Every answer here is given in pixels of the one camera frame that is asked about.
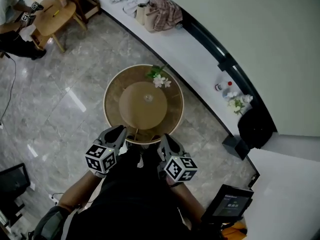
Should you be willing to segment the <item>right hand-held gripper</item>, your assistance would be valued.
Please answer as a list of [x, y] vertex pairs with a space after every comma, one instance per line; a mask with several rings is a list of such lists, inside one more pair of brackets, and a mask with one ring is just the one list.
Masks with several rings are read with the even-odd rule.
[[160, 179], [168, 176], [174, 183], [184, 183], [190, 181], [198, 171], [190, 154], [169, 134], [161, 137], [157, 152], [162, 160], [157, 167]]

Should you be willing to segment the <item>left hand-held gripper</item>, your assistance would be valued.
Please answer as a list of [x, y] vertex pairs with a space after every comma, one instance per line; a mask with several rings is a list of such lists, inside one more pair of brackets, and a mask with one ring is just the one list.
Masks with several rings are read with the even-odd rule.
[[127, 137], [127, 128], [123, 125], [112, 126], [104, 130], [87, 149], [84, 157], [93, 174], [105, 176], [120, 161], [120, 148]]

